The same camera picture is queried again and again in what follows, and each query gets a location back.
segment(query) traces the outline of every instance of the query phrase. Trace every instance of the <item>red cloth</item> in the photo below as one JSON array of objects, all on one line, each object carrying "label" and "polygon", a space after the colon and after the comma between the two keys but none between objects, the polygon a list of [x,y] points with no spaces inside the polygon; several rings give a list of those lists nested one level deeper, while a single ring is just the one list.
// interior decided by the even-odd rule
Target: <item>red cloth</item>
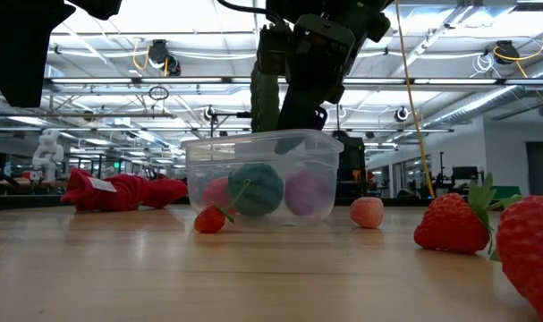
[{"label": "red cloth", "polygon": [[129,211],[139,205],[163,208],[186,194],[186,186],[177,180],[148,182],[146,179],[128,174],[118,174],[105,179],[117,192],[95,189],[89,180],[90,174],[72,169],[62,202],[72,202],[78,211]]}]

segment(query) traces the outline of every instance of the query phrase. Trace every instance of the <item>pink fruit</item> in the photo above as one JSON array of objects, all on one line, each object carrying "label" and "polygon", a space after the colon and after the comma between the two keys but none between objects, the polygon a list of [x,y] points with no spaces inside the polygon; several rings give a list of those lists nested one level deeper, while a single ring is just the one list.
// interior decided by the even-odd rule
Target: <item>pink fruit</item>
[{"label": "pink fruit", "polygon": [[[227,177],[215,179],[210,182],[203,191],[201,197],[207,206],[217,206],[219,208],[227,208],[231,200],[227,197],[225,190],[227,189]],[[237,214],[237,208],[233,207],[227,210],[228,215]]]},{"label": "pink fruit", "polygon": [[356,199],[351,204],[351,219],[362,228],[378,228],[382,224],[383,207],[379,198]]},{"label": "pink fruit", "polygon": [[285,205],[297,216],[316,215],[333,205],[332,186],[326,176],[300,171],[285,181]]}]

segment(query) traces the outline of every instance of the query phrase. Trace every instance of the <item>red strawberry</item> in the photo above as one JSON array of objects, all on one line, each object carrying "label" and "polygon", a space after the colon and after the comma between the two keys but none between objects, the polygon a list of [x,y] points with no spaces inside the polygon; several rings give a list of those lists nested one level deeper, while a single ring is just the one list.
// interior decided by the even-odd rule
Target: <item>red strawberry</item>
[{"label": "red strawberry", "polygon": [[473,254],[490,240],[487,205],[494,198],[492,176],[481,187],[471,184],[468,203],[457,193],[448,193],[430,203],[414,241],[428,250]]},{"label": "red strawberry", "polygon": [[239,191],[235,199],[225,209],[214,205],[205,207],[193,221],[193,228],[200,233],[217,233],[224,227],[226,218],[232,224],[235,224],[233,217],[229,216],[229,209],[233,208],[237,200],[242,197],[248,185],[250,185],[250,180],[246,179],[243,183],[243,189]]},{"label": "red strawberry", "polygon": [[225,225],[225,218],[233,223],[233,218],[216,206],[207,206],[193,221],[193,228],[200,233],[217,233]]},{"label": "red strawberry", "polygon": [[496,244],[505,275],[543,317],[543,196],[527,197],[502,213]]}]

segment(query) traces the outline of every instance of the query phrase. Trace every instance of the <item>white robot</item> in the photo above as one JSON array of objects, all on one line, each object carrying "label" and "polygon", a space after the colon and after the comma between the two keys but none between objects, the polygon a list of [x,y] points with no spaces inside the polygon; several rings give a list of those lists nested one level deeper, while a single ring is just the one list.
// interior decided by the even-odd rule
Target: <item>white robot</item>
[{"label": "white robot", "polygon": [[52,182],[55,180],[56,162],[63,162],[63,146],[56,143],[60,136],[59,131],[44,130],[38,137],[38,148],[32,156],[32,169],[35,171],[44,168],[44,181]]}]

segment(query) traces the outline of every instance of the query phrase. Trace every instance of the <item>wooden table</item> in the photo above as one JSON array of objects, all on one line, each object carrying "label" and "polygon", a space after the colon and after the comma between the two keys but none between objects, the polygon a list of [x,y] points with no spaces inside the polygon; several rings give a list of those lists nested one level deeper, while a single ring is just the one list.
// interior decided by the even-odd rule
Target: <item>wooden table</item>
[{"label": "wooden table", "polygon": [[189,207],[2,211],[0,321],[537,321],[499,263],[421,250],[422,210],[219,234]]}]

